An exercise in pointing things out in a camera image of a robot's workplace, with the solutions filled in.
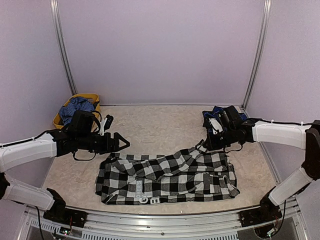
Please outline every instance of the blue cloth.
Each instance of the blue cloth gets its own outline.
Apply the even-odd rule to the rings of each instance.
[[[67,106],[62,106],[59,110],[59,115],[62,119],[63,125],[67,125],[71,122],[76,110],[92,112],[95,110],[95,107],[88,101],[88,99],[82,96],[71,98]]]

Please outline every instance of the white wall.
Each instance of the white wall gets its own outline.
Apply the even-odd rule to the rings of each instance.
[[[257,80],[247,111],[277,121],[320,119],[320,1],[273,0]],[[285,179],[304,161],[304,151],[276,144],[267,149]],[[320,239],[320,182],[298,203],[311,240]]]
[[[102,104],[238,104],[264,0],[61,0],[76,87]]]
[[[0,143],[36,136],[70,97],[49,0],[0,1]],[[7,173],[40,187],[52,159]],[[0,238],[15,237],[24,206],[0,200]]]

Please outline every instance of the wire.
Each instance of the wire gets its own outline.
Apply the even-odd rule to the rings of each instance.
[[[282,228],[282,225],[284,224],[285,215],[286,215],[286,205],[287,205],[287,200],[284,201],[283,216],[282,216],[282,221],[281,221],[280,227],[277,229],[277,231],[275,232],[275,234],[271,235],[271,237],[275,236],[278,232],[280,232],[280,229]]]
[[[97,113],[97,114],[99,114],[99,116],[100,116],[100,121],[102,121],[102,115],[101,115],[101,113],[99,112],[99,111],[97,111],[97,110],[93,110],[93,111],[91,111],[92,113]]]
[[[244,147],[244,145],[243,144],[240,144],[241,145],[241,148],[240,149],[238,149],[238,150],[230,150],[230,151],[226,151],[226,147],[224,147],[223,148],[223,152],[225,153],[225,154],[228,154],[228,153],[231,153],[231,152],[240,152],[241,150],[242,150],[242,148]]]
[[[275,222],[275,228],[277,228],[278,227],[278,223],[279,223],[279,218],[277,217],[277,216],[275,216],[275,220],[276,220],[276,222]]]
[[[298,122],[269,121],[269,120],[264,120],[262,118],[252,118],[252,117],[248,118],[247,120],[259,120],[269,124],[286,124],[286,125],[298,125],[298,126],[320,125],[319,123],[316,123],[316,122],[308,122],[308,123],[301,124]]]
[[[40,220],[40,211],[39,211],[39,208],[36,206],[36,211],[38,212],[38,221],[39,221],[39,230],[40,230],[40,235],[41,235],[41,238],[42,240],[45,240],[44,238],[44,235],[42,233],[42,229],[41,229],[41,220]]]
[[[38,136],[35,136],[33,138],[28,138],[26,140],[22,140],[22,141],[15,141],[15,142],[11,142],[11,143],[8,143],[8,144],[4,144],[4,145],[1,145],[0,144],[0,147],[10,147],[10,146],[13,146],[13,145],[16,145],[16,144],[24,144],[24,143],[27,143],[27,142],[30,142],[30,141],[33,141],[33,140],[36,140],[38,138],[40,138],[42,135],[44,135],[45,133],[47,133],[48,130],[45,130],[43,131],[42,133],[40,133]]]

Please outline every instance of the black and white checkered fabric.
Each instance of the black and white checkered fabric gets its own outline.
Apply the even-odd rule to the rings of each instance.
[[[207,202],[240,192],[224,152],[207,152],[203,140],[173,155],[111,153],[100,164],[95,192],[107,205]]]

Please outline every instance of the black cable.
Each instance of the black cable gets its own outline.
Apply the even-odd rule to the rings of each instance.
[[[41,220],[40,220],[40,212],[39,212],[39,208],[36,206],[36,211],[38,212],[38,221],[39,221],[39,229],[40,229],[40,235],[42,240],[45,240],[44,235],[42,233],[42,229],[41,229]]]
[[[278,232],[280,232],[280,229],[282,228],[282,225],[284,224],[285,215],[286,215],[286,204],[287,204],[287,200],[284,201],[283,216],[282,216],[282,221],[281,221],[280,227],[279,227],[278,230],[275,232],[275,234],[271,235],[271,237],[275,236]]]
[[[76,158],[76,152],[74,152],[72,156],[73,156],[73,159],[76,161],[91,161],[96,157],[96,155],[97,155],[97,153],[94,153],[94,156],[91,159],[78,159],[78,158]]]
[[[92,113],[97,113],[97,114],[99,114],[99,116],[100,116],[100,121],[102,121],[102,115],[101,115],[101,113],[100,113],[99,111],[93,110]]]
[[[242,150],[242,148],[244,147],[244,145],[243,144],[240,144],[241,145],[241,148],[240,149],[238,149],[238,150],[230,150],[230,151],[226,151],[226,147],[224,147],[223,148],[223,152],[225,153],[225,154],[228,154],[228,153],[231,153],[231,152],[240,152],[241,150]]]
[[[24,143],[36,140],[36,139],[40,138],[43,134],[47,133],[47,131],[48,130],[43,131],[41,134],[39,134],[38,136],[35,136],[34,138],[29,138],[29,139],[22,140],[22,141],[11,142],[11,143],[2,145],[2,147],[5,148],[5,147],[13,146],[13,145],[16,145],[16,144],[24,144]]]
[[[248,118],[247,120],[259,120],[262,122],[266,122],[269,124],[286,124],[286,125],[298,125],[301,126],[301,123],[298,122],[285,122],[285,121],[269,121],[269,120],[264,120],[262,118]],[[302,126],[308,126],[308,125],[320,125],[319,123],[314,123],[314,122],[308,122],[308,123],[303,123]]]

